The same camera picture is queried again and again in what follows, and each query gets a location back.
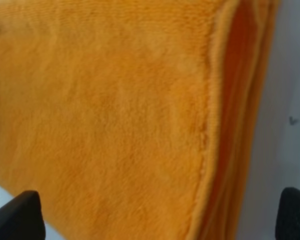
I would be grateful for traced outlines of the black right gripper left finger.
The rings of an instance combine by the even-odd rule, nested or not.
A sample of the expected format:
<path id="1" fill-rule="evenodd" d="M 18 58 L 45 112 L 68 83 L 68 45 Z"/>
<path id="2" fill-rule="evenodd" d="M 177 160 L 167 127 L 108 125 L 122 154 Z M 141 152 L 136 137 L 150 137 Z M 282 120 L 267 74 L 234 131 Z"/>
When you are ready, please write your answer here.
<path id="1" fill-rule="evenodd" d="M 44 240 L 40 195 L 27 190 L 0 208 L 0 240 Z"/>

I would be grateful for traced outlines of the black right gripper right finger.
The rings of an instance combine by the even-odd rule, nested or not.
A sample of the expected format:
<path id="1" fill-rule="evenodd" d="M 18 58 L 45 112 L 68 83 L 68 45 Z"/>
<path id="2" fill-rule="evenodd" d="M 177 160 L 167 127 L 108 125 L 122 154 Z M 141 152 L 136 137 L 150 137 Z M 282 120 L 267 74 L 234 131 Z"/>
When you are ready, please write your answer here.
<path id="1" fill-rule="evenodd" d="M 300 190 L 286 187 L 279 200 L 275 224 L 277 240 L 300 240 Z"/>

